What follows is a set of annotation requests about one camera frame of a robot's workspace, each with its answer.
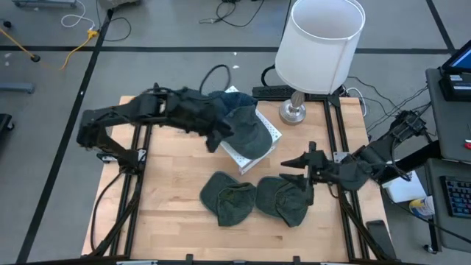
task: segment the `wooden tabletop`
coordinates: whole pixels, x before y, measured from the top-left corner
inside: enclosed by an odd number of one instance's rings
[[[121,104],[132,97],[123,96]],[[308,142],[317,142],[330,158],[330,145],[322,103],[306,102],[308,111],[303,123],[285,125],[278,116],[280,102],[259,102],[258,109],[283,136],[278,147],[246,174],[240,176],[238,166],[222,149],[208,153],[205,139],[185,134],[170,127],[154,127],[139,205],[138,221],[132,246],[133,259],[184,260],[193,254],[195,260],[206,261],[348,261],[339,202],[326,185],[314,188],[314,205],[299,227],[289,228],[282,219],[267,216],[254,208],[239,225],[218,227],[216,217],[199,201],[199,193],[215,171],[224,171],[241,182],[257,185],[265,176],[279,173],[302,173],[301,169],[282,167],[281,161],[296,158],[308,150]],[[351,151],[368,144],[358,99],[341,99],[341,111]],[[337,148],[341,150],[335,110],[331,109],[336,129]],[[113,128],[112,138],[130,147],[133,127]],[[116,176],[118,165],[104,165],[97,195]],[[95,245],[103,239],[116,220],[123,177],[103,196],[96,215]],[[379,188],[372,182],[359,191],[363,220],[386,222]],[[353,238],[356,230],[351,225]],[[122,235],[127,232],[127,225]],[[91,251],[88,230],[82,252]],[[124,249],[121,240],[119,252]],[[359,257],[359,245],[354,241]]]

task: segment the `green cloth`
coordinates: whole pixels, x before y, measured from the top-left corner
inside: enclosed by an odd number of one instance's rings
[[[282,218],[289,227],[300,225],[308,212],[305,192],[280,177],[260,180],[255,204],[264,213]]]
[[[225,118],[233,128],[234,135],[224,138],[223,141],[240,155],[248,159],[258,159],[272,147],[272,135],[258,118],[254,105],[237,107]]]
[[[219,226],[242,222],[255,205],[256,187],[239,183],[224,172],[215,172],[201,190],[199,198],[218,217]]]

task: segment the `lamp shade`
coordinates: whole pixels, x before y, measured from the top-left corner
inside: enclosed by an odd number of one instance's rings
[[[332,93],[347,78],[364,24],[355,0],[299,0],[275,59],[278,76],[304,93]]]

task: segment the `chair wheel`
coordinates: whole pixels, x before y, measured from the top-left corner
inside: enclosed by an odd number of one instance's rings
[[[3,21],[3,27],[6,27],[9,29],[10,27],[12,27],[12,23],[9,21]]]
[[[11,131],[13,131],[13,129],[15,129],[15,124],[10,122],[10,124],[8,124],[8,126],[7,126],[7,130],[9,130],[11,132]]]
[[[426,245],[423,246],[423,249],[425,251],[429,252],[430,254],[434,254],[434,255],[436,254],[436,251],[433,250],[431,245],[426,244]]]

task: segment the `lamp base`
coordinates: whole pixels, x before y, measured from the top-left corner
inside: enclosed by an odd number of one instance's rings
[[[287,125],[298,125],[306,117],[306,108],[304,104],[301,104],[299,107],[293,107],[291,100],[288,99],[281,104],[278,113],[283,123]]]

